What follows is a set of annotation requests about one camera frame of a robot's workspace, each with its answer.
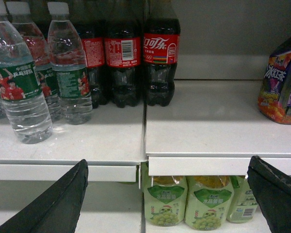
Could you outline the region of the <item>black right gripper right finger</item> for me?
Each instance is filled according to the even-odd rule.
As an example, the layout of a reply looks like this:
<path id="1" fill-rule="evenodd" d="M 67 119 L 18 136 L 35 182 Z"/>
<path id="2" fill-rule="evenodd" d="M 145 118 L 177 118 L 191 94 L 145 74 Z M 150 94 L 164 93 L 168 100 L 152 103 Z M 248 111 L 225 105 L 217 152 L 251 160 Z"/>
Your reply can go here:
<path id="1" fill-rule="evenodd" d="M 291 177 L 259 156 L 251 157 L 247 175 L 270 231 L 291 233 Z"/>

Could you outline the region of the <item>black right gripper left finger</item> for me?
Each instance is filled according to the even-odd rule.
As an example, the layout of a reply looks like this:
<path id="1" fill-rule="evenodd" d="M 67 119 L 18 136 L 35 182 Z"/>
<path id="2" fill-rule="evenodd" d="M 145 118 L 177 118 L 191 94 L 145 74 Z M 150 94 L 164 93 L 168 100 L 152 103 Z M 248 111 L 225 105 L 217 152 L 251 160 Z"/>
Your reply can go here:
<path id="1" fill-rule="evenodd" d="M 0 233 L 73 233 L 88 186 L 88 163 L 80 160 L 29 205 L 0 225 Z"/>

